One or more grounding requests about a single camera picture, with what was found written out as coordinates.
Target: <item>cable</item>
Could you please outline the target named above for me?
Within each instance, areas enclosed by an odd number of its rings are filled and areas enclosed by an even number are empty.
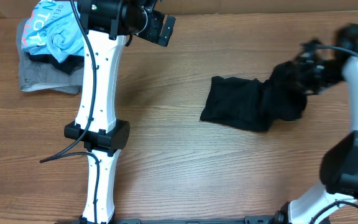
[[[81,21],[80,21],[80,18],[78,17],[78,14],[76,13],[77,10],[75,9],[74,1],[70,0],[70,3],[71,3],[71,8],[73,9],[75,20],[77,21],[77,24],[80,27],[80,31],[81,31],[84,39],[85,39],[86,45],[88,46],[89,54],[91,55],[91,60],[92,60],[93,89],[92,89],[91,108],[89,109],[88,122],[87,122],[87,124],[85,126],[85,129],[84,129],[84,132],[81,134],[81,136],[75,142],[73,142],[73,144],[69,145],[67,148],[65,148],[61,152],[58,152],[55,155],[50,156],[50,157],[48,157],[46,159],[42,159],[40,161],[40,163],[44,163],[44,162],[48,162],[48,161],[51,161],[53,159],[56,159],[56,158],[60,157],[61,155],[63,155],[64,153],[68,152],[74,146],[76,146],[84,138],[86,132],[88,132],[88,130],[89,130],[90,126],[91,126],[91,122],[93,120],[94,102],[95,102],[95,98],[96,98],[96,69],[97,69],[96,66],[95,66],[96,61],[95,61],[95,58],[94,58],[93,49],[92,49],[90,40],[89,40],[88,36],[86,35],[86,32],[84,31],[84,28],[81,25]]]
[[[94,223],[98,224],[98,214],[97,214],[98,210],[96,207],[96,203],[98,202],[98,187],[99,187],[99,175],[100,175],[99,159],[94,154],[92,154],[90,152],[73,152],[73,153],[66,154],[66,152],[68,152],[70,149],[72,149],[74,146],[76,146],[85,137],[85,134],[88,132],[88,130],[91,126],[91,122],[93,121],[94,102],[96,99],[96,81],[97,81],[97,79],[96,79],[97,78],[96,77],[96,70],[97,70],[96,60],[94,58],[94,53],[93,53],[93,49],[91,46],[91,42],[90,42],[88,36],[86,35],[86,32],[81,24],[80,18],[78,17],[78,13],[77,13],[77,10],[75,9],[75,5],[74,5],[74,0],[70,0],[70,4],[71,4],[71,9],[73,10],[73,14],[75,16],[75,20],[76,20],[78,27],[80,28],[80,31],[85,39],[86,45],[88,46],[88,49],[89,49],[89,54],[91,56],[92,71],[93,71],[93,88],[92,88],[91,107],[89,109],[88,122],[87,122],[85,129],[84,129],[83,133],[81,134],[81,136],[76,141],[74,141],[73,144],[69,145],[64,150],[56,153],[53,156],[46,158],[46,159],[40,160],[40,163],[54,161],[54,160],[61,159],[64,157],[79,156],[79,155],[91,156],[96,161],[96,183],[95,183],[94,195],[93,195],[93,214],[94,214]]]
[[[309,222],[309,224],[314,224],[316,222],[316,220],[322,215],[324,214],[325,212],[327,212],[328,210],[330,210],[331,208],[335,207],[335,206],[338,206],[340,204],[344,204],[344,205],[350,205],[354,208],[357,208],[358,209],[358,205],[355,204],[355,203],[352,203],[352,202],[347,202],[347,201],[343,201],[343,200],[339,200],[339,201],[336,201],[330,205],[328,205],[327,207],[323,208],[320,212],[318,212],[312,219],[311,221]]]
[[[354,52],[354,51],[352,51],[352,50],[345,49],[345,48],[343,48],[343,47],[336,47],[336,46],[326,45],[326,46],[316,46],[316,48],[317,48],[317,49],[332,49],[332,50],[338,50],[338,51],[342,51],[342,52],[348,53],[348,54],[351,55],[351,56],[358,57],[358,53],[357,53],[357,52]]]

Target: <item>wooden table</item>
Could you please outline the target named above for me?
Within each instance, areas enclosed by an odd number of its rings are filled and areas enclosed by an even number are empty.
[[[272,215],[309,189],[324,153],[347,134],[345,84],[310,97],[301,120],[277,121],[268,133],[199,117],[211,77],[263,81],[299,43],[331,44],[348,22],[358,23],[358,12],[178,16],[169,47],[135,39],[117,83],[117,117],[132,128],[117,168],[117,218]],[[75,220],[86,200],[87,159],[38,161],[71,143],[63,127],[81,96],[19,91],[18,23],[0,20],[0,223]],[[358,223],[358,210],[331,220]]]

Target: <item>folded black cloth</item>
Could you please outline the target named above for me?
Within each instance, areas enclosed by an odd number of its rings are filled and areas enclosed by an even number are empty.
[[[42,62],[49,63],[53,65],[57,70],[60,70],[67,75],[71,75],[73,72],[79,68],[84,67],[84,57],[77,55],[69,55],[66,60],[62,63],[59,63],[53,55],[50,54],[41,54],[41,55],[31,55],[27,53],[29,59],[33,62]]]
[[[301,118],[307,96],[297,88],[293,65],[277,65],[264,83],[258,79],[213,77],[200,120],[249,131],[268,131],[276,119]]]

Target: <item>black cable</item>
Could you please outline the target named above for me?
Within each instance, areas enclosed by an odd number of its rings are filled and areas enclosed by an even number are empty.
[[[95,160],[95,164],[96,164],[96,183],[94,186],[94,194],[93,194],[93,213],[94,213],[94,222],[95,224],[98,224],[98,210],[96,208],[96,202],[98,202],[98,187],[99,187],[99,176],[100,176],[100,164],[99,164],[99,159],[92,153],[90,152],[72,152],[72,153],[68,153],[68,154],[64,154],[61,155],[60,157],[57,158],[53,158],[50,161],[54,161],[57,159],[61,159],[64,157],[69,157],[69,156],[90,156]]]
[[[335,207],[335,206],[338,206],[340,204],[344,204],[344,205],[350,205],[354,208],[357,208],[358,209],[358,205],[355,204],[355,203],[352,203],[352,202],[347,202],[347,201],[342,201],[342,200],[339,200],[339,201],[336,201],[330,205],[328,205],[327,207],[323,208],[320,212],[318,212],[310,221],[309,224],[314,224],[316,222],[316,220],[322,215],[324,214],[325,212],[327,212],[328,210],[330,210],[331,208]]]
[[[81,25],[81,21],[80,18],[78,17],[78,14],[76,13],[77,10],[75,9],[75,5],[74,5],[74,1],[70,0],[71,3],[71,8],[73,9],[73,13],[75,16],[75,20],[77,21],[78,26],[80,27],[80,31],[85,39],[86,45],[88,46],[89,49],[89,54],[91,56],[91,60],[92,60],[92,71],[93,71],[93,89],[92,89],[92,100],[91,100],[91,108],[89,109],[89,116],[88,116],[88,122],[85,126],[84,132],[81,134],[81,136],[75,141],[73,142],[73,144],[69,145],[67,148],[65,148],[64,150],[62,150],[61,152],[56,153],[53,156],[50,156],[46,159],[42,159],[40,161],[40,163],[44,163],[44,162],[48,162],[51,161],[53,159],[56,159],[58,157],[60,157],[61,155],[63,155],[64,153],[68,152],[70,149],[72,149],[74,146],[76,146],[85,136],[86,132],[89,130],[90,126],[91,126],[91,122],[93,120],[93,109],[94,109],[94,101],[96,98],[96,61],[94,59],[94,54],[93,54],[93,49],[90,43],[90,40],[88,39],[88,36],[86,35],[86,32],[84,31],[84,28]]]
[[[342,51],[342,52],[345,52],[345,53],[348,53],[349,55],[351,56],[355,56],[358,58],[358,53],[357,52],[354,52],[352,50],[348,50],[346,48],[343,48],[343,47],[336,47],[336,46],[330,46],[330,45],[318,45],[316,46],[317,49],[332,49],[332,50],[338,50],[338,51]]]
[[[92,89],[91,107],[89,109],[88,122],[87,122],[85,129],[84,129],[83,133],[81,134],[81,136],[76,141],[74,141],[73,144],[69,145],[64,150],[56,153],[53,156],[46,158],[46,159],[42,159],[40,161],[40,163],[53,161],[53,160],[61,159],[64,157],[79,156],[79,155],[91,156],[96,161],[96,183],[95,183],[94,195],[93,195],[93,213],[94,213],[94,222],[95,222],[95,224],[97,224],[98,223],[98,215],[97,215],[98,210],[96,207],[96,203],[98,201],[98,187],[99,187],[99,175],[100,175],[99,159],[94,154],[92,154],[90,152],[73,152],[73,153],[65,154],[70,149],[72,149],[74,146],[76,146],[85,137],[85,134],[88,132],[88,130],[91,126],[91,122],[93,121],[94,102],[96,99],[96,81],[97,81],[97,79],[96,79],[96,70],[97,70],[96,60],[94,58],[94,53],[93,53],[93,49],[91,46],[91,42],[90,42],[88,36],[86,35],[86,32],[85,32],[83,26],[81,25],[81,21],[80,21],[80,18],[78,17],[77,10],[75,9],[74,0],[70,0],[70,4],[71,4],[71,9],[73,10],[73,13],[75,16],[75,20],[76,20],[78,27],[80,28],[80,31],[85,39],[86,45],[88,46],[88,49],[89,49],[89,54],[91,56],[92,71],[93,71],[93,89]]]

